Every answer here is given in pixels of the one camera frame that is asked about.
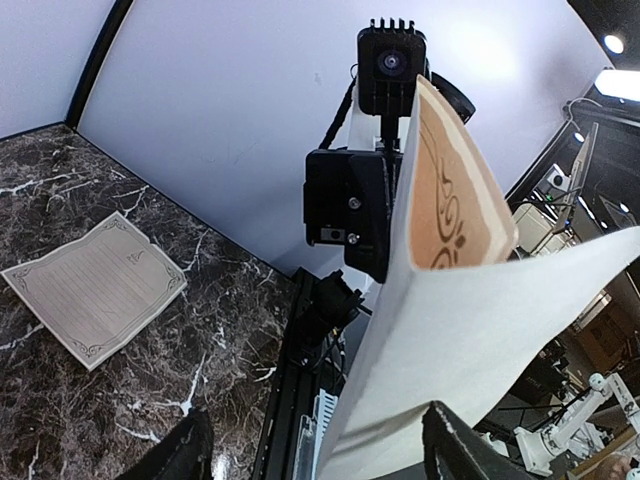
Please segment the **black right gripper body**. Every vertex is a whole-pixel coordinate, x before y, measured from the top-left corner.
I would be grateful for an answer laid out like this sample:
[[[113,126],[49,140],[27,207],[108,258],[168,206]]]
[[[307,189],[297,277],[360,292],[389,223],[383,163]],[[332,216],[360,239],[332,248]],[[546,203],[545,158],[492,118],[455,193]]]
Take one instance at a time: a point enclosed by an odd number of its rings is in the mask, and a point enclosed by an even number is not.
[[[343,248],[347,266],[386,281],[391,216],[403,154],[317,149],[305,159],[306,242]]]

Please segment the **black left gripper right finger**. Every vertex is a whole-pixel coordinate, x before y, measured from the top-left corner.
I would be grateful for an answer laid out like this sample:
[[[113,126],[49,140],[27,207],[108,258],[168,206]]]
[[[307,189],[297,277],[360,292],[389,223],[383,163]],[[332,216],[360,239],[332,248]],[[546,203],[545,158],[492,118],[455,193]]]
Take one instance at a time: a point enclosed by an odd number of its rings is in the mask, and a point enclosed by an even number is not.
[[[424,471],[428,480],[516,480],[528,473],[493,450],[443,402],[422,417]]]

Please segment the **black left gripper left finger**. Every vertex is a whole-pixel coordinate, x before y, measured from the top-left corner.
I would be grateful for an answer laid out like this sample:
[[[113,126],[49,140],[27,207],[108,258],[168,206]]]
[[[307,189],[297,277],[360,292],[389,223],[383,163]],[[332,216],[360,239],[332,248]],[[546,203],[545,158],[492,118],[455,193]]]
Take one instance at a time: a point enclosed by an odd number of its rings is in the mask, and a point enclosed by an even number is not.
[[[169,434],[118,480],[211,479],[213,430],[206,408],[191,408]]]

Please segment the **beige lined letter paper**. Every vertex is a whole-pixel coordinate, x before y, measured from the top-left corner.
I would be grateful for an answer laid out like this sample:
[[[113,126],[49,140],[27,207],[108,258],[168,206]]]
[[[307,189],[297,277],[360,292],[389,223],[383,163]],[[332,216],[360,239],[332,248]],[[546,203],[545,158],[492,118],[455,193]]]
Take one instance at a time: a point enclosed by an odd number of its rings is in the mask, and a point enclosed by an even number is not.
[[[321,479],[375,479],[418,463],[423,416],[476,425],[538,352],[639,255],[627,228],[514,260],[503,194],[444,97],[416,81],[388,274],[324,434]]]

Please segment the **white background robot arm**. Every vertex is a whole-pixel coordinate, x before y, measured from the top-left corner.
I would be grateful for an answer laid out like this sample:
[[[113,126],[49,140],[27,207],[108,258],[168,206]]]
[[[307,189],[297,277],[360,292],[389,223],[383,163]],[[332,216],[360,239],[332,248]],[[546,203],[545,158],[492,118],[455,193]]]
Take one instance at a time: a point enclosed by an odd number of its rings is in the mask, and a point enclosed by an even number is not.
[[[639,405],[619,374],[604,377],[597,373],[590,377],[589,384],[584,400],[559,425],[548,425],[536,432],[515,429],[523,468],[498,453],[444,403],[431,402],[422,417],[426,477],[532,479],[536,475],[549,475],[551,460],[568,449],[571,437],[611,397],[616,398],[633,429],[639,429]]]

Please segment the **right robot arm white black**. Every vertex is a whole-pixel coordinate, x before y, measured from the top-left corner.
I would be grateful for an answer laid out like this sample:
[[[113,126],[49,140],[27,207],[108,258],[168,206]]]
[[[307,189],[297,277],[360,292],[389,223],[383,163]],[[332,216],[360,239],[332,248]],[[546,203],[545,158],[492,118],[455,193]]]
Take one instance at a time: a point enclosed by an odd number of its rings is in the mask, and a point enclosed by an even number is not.
[[[381,143],[369,150],[331,146],[346,118],[347,93],[320,147],[306,157],[303,221],[306,241],[342,248],[347,266],[385,281],[390,254],[390,227],[397,176],[400,113],[381,119]],[[343,330],[362,312],[362,293],[351,289],[340,270],[318,279],[305,270],[296,274],[301,301],[295,309],[290,362],[316,370],[331,350],[323,344],[333,330]]]

